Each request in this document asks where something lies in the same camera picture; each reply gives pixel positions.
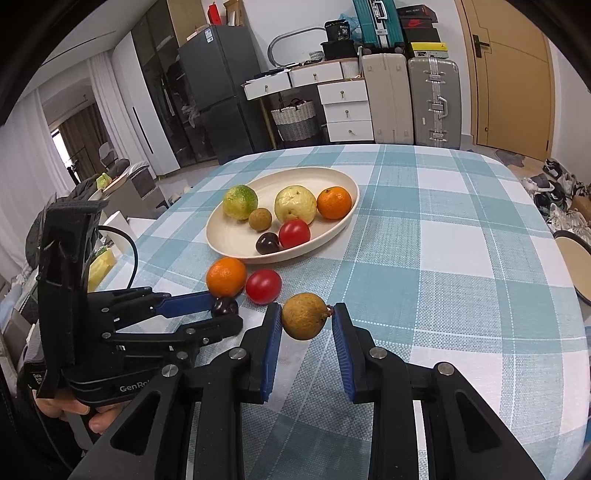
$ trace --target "cherry tomato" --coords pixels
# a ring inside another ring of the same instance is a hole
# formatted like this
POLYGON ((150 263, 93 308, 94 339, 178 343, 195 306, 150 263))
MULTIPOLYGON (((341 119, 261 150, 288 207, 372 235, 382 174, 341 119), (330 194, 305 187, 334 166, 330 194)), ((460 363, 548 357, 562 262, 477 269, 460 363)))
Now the cherry tomato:
POLYGON ((258 270, 246 281, 246 295, 257 305, 271 303, 281 291, 281 277, 273 270, 258 270))
POLYGON ((289 220, 279 230, 279 242, 283 248, 293 248, 310 241, 310 227, 303 220, 289 220))

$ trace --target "white curtain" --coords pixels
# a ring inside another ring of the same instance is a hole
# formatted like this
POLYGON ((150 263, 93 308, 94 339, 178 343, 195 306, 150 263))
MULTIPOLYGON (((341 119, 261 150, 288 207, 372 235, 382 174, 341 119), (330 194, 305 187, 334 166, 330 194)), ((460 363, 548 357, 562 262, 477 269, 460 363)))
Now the white curtain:
POLYGON ((99 53, 86 63, 100 116, 117 155, 128 158, 132 165, 148 161, 121 98, 109 53, 99 53))
POLYGON ((27 263, 25 239, 48 199, 67 196, 74 182, 51 138, 36 89, 20 100, 0 127, 0 275, 27 263))

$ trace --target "dark cherry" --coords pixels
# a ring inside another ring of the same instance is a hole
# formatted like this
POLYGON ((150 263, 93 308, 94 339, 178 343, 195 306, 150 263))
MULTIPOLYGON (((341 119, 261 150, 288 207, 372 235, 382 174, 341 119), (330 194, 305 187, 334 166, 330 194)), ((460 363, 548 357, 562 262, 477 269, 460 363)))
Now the dark cherry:
POLYGON ((256 241, 255 248, 261 255, 274 254, 281 250, 279 237, 273 232, 263 233, 256 241))
POLYGON ((238 303, 232 297, 220 297, 213 304, 211 312, 213 318, 229 313, 238 315, 238 303))

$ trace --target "beige suitcase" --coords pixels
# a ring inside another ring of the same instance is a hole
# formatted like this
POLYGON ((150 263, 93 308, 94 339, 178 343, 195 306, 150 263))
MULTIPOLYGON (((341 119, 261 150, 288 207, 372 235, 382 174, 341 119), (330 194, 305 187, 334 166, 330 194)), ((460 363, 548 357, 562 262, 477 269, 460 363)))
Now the beige suitcase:
POLYGON ((364 55, 361 61, 375 142, 412 145, 413 106, 406 58, 399 53, 379 53, 364 55))

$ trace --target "tangerine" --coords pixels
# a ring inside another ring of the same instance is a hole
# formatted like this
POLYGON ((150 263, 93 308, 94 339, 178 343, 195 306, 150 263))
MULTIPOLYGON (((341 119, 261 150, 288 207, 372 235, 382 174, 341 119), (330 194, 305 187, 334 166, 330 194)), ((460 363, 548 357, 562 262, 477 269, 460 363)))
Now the tangerine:
POLYGON ((246 284, 246 267, 237 258, 221 258, 209 267, 205 283, 214 297, 233 297, 246 284))
POLYGON ((318 211, 327 220, 341 220, 351 211, 353 200, 343 187, 322 190, 316 199, 318 211))

